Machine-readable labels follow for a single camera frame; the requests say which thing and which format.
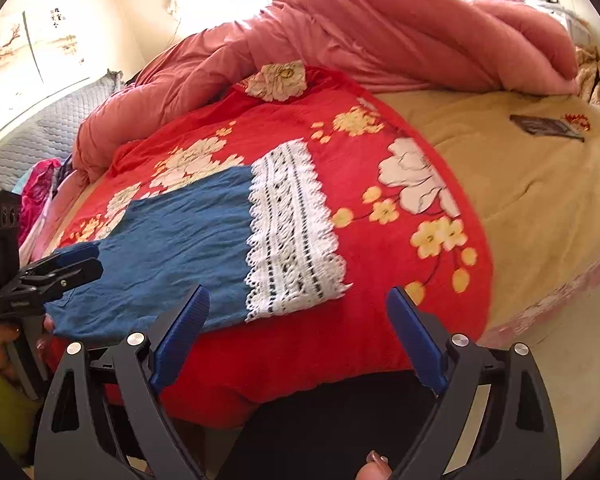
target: pink duvet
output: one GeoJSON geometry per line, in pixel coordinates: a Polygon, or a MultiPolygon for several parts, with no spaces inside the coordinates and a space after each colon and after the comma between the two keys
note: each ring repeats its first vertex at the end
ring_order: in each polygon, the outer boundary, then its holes
{"type": "Polygon", "coordinates": [[[217,98],[263,64],[301,59],[372,92],[577,91],[567,32],[510,0],[274,0],[258,16],[189,36],[84,121],[74,168],[91,181],[115,150],[217,98]]]}

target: gray quilted headboard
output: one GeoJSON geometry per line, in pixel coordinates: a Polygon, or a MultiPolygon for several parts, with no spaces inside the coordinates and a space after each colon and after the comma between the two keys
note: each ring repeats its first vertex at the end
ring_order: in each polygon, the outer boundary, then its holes
{"type": "Polygon", "coordinates": [[[37,161],[71,153],[78,127],[91,111],[122,87],[122,72],[107,75],[27,119],[0,141],[0,189],[11,190],[37,161]]]}

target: cable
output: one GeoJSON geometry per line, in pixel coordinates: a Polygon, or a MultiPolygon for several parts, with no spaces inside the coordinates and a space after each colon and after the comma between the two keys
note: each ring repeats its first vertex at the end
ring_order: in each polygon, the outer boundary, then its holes
{"type": "Polygon", "coordinates": [[[176,30],[173,32],[173,36],[171,37],[171,39],[169,40],[169,43],[167,43],[167,46],[164,48],[164,50],[167,50],[170,46],[171,46],[171,41],[173,41],[176,37],[176,34],[178,33],[178,29],[180,28],[180,24],[182,23],[182,18],[180,18],[178,20],[178,25],[176,26],[176,30]]]}

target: green sleeve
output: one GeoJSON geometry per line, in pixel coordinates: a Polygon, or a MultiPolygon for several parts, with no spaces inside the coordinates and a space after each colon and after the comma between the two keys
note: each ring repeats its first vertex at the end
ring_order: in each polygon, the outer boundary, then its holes
{"type": "Polygon", "coordinates": [[[40,402],[30,400],[0,375],[0,442],[16,460],[25,456],[40,402]]]}

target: silver screw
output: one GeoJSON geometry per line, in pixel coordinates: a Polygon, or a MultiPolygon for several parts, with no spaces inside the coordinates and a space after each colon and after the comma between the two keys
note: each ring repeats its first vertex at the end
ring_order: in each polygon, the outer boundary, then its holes
{"type": "Polygon", "coordinates": [[[69,355],[76,355],[80,350],[82,350],[82,345],[78,342],[71,343],[67,348],[66,352],[69,355]]]}
{"type": "Polygon", "coordinates": [[[134,332],[126,338],[126,342],[131,346],[138,346],[139,344],[142,344],[142,341],[144,341],[144,335],[139,332],[134,332]]]}
{"type": "Polygon", "coordinates": [[[469,344],[469,338],[464,334],[453,334],[451,336],[451,342],[456,346],[467,346],[469,344]]]}
{"type": "Polygon", "coordinates": [[[516,354],[519,355],[527,355],[529,353],[529,347],[524,343],[516,343],[513,349],[516,351],[516,354]]]}

